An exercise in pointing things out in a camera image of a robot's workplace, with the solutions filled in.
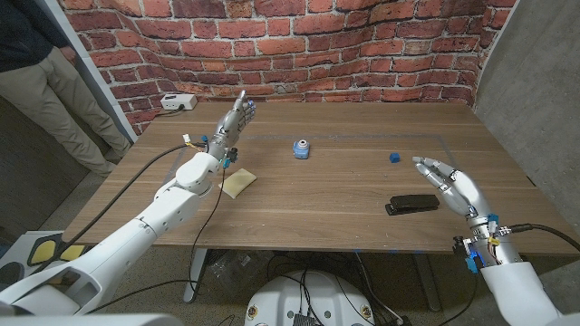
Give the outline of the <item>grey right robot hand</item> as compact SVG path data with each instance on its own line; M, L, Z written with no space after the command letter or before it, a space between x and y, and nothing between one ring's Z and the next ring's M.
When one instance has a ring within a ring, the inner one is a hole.
M484 193L467 173L433 158L413 157L412 162L439 190L453 212L466 218L487 217L492 213Z

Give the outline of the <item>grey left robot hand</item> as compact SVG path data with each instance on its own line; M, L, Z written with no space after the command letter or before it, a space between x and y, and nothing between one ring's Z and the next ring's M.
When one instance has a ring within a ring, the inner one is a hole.
M221 160L227 151L234 147L242 130L255 117L255 110L256 105L247 98L247 92L242 90L232 109L218 121L216 130L208 143L207 153Z

